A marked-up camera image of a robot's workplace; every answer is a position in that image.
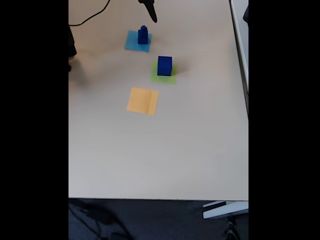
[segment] sticky note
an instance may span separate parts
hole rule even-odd
[[[151,44],[152,34],[148,34],[148,44],[138,44],[138,32],[129,30],[124,49],[149,52]]]
[[[158,94],[157,91],[133,87],[126,110],[140,114],[155,115]]]
[[[152,69],[150,74],[151,82],[158,82],[163,84],[176,84],[177,79],[177,64],[172,64],[171,76],[158,76],[158,62],[152,61]]]

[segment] black object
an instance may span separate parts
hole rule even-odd
[[[244,12],[243,20],[248,24],[249,27],[249,5]]]
[[[154,7],[155,0],[138,0],[138,2],[145,5],[150,17],[156,23],[158,19],[157,19],[155,7]]]
[[[129,238],[127,238],[125,236],[121,236],[121,235],[116,234],[116,233],[111,233],[110,240],[129,240]]]
[[[72,36],[72,32],[70,27],[69,28],[69,33],[68,33],[68,40],[69,40],[69,44],[68,44],[68,57],[74,57],[77,54],[77,50],[75,48],[75,40],[74,37]]]

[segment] blue block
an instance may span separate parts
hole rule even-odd
[[[172,73],[172,57],[159,56],[158,57],[158,76],[171,76]]]
[[[145,25],[138,30],[138,44],[148,44],[148,29]]]

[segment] dark carpet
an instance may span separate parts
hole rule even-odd
[[[203,204],[210,201],[181,200],[120,200],[85,199],[113,212],[122,221],[134,240],[223,240],[228,218],[203,219]],[[70,207],[92,229],[98,231],[96,222]],[[241,240],[249,239],[249,214],[234,216],[236,230]],[[109,237],[118,232],[117,226],[101,226],[101,235]],[[69,211],[69,239],[97,240],[97,236]]]

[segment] black cable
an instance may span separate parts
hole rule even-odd
[[[78,27],[78,26],[81,26],[81,25],[84,24],[86,21],[88,21],[88,20],[92,19],[93,17],[97,16],[98,14],[102,13],[102,12],[107,8],[109,2],[110,2],[110,0],[108,0],[108,2],[106,3],[106,5],[104,6],[104,8],[103,8],[101,11],[99,11],[99,12],[97,12],[96,14],[92,15],[91,17],[87,18],[87,19],[84,20],[82,23],[80,23],[80,24],[74,24],[74,25],[70,25],[70,24],[69,24],[69,26],[70,26],[70,27]]]
[[[88,226],[88,224],[86,224],[85,221],[83,221],[79,216],[77,216],[77,215],[74,213],[74,211],[72,211],[72,209],[70,208],[70,206],[68,206],[68,207],[69,207],[70,212],[72,213],[72,215],[73,215],[76,219],[78,219],[78,220],[79,220],[81,223],[83,223],[91,232],[93,232],[98,238],[101,239],[101,236],[100,236],[95,230],[93,230],[90,226]]]

